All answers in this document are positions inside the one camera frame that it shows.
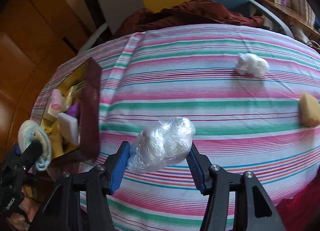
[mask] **metal screw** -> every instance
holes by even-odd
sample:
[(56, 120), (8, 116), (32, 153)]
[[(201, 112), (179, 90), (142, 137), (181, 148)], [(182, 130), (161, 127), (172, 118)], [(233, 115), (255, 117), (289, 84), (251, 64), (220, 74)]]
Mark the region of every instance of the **metal screw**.
[(254, 176), (254, 174), (251, 172), (251, 171), (246, 171), (245, 172), (245, 175), (248, 177), (248, 178), (252, 178)]
[(64, 171), (62, 173), (62, 176), (65, 177), (65, 178), (69, 177), (70, 176), (70, 171)]
[(103, 164), (97, 165), (97, 170), (104, 170), (106, 167)]
[(212, 165), (210, 166), (210, 168), (211, 168), (212, 170), (215, 170), (215, 171), (220, 170), (220, 166), (217, 165), (217, 164), (212, 164)]

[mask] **red fabric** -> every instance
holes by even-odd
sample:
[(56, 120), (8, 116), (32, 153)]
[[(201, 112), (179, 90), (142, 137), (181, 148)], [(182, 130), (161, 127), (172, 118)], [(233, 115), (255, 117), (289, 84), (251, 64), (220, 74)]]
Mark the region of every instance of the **red fabric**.
[(147, 8), (139, 9), (124, 20), (111, 40), (135, 32), (189, 24), (232, 24), (262, 28), (263, 22), (264, 18), (261, 16), (244, 17), (228, 11), (223, 4), (214, 1), (192, 0), (171, 9), (162, 9), (160, 13), (153, 13)]
[(320, 206), (320, 170), (316, 177), (292, 199), (284, 199), (276, 209), (287, 231), (303, 231), (318, 214)]

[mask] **pink item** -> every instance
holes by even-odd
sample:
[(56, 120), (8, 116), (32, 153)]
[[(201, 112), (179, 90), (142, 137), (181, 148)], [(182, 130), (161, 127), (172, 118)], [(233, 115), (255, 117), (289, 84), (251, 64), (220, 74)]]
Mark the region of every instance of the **pink item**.
[(50, 106), (54, 110), (61, 110), (62, 106), (62, 94), (59, 89), (52, 90)]
[(319, 216), (320, 203), (320, 168), (315, 178), (292, 199), (283, 199), (276, 206), (278, 213), (287, 231), (307, 230), (308, 224), (315, 224)]

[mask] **purple object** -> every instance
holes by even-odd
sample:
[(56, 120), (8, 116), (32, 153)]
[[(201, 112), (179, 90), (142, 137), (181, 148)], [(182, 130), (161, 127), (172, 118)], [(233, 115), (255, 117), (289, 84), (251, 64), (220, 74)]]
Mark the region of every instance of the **purple object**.
[(69, 109), (66, 111), (66, 114), (76, 118), (79, 120), (80, 118), (80, 111), (81, 111), (81, 108), (80, 108), (80, 103), (77, 102), (75, 104), (73, 104), (72, 106), (69, 107)]

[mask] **blue gripper pad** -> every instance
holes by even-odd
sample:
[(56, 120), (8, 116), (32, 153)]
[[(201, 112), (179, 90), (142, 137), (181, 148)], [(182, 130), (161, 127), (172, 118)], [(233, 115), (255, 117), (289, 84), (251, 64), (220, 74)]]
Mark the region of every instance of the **blue gripper pad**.
[(129, 150), (130, 144), (128, 142), (122, 142), (117, 153), (115, 154), (118, 157), (118, 161), (112, 171), (110, 193), (111, 195), (120, 187), (124, 171), (127, 168), (127, 162), (129, 159)]
[(189, 155), (186, 158), (193, 181), (196, 185), (197, 190), (201, 192), (201, 194), (205, 190), (204, 185), (204, 173), (202, 172), (198, 161), (196, 160), (196, 156), (192, 150), (190, 150)]

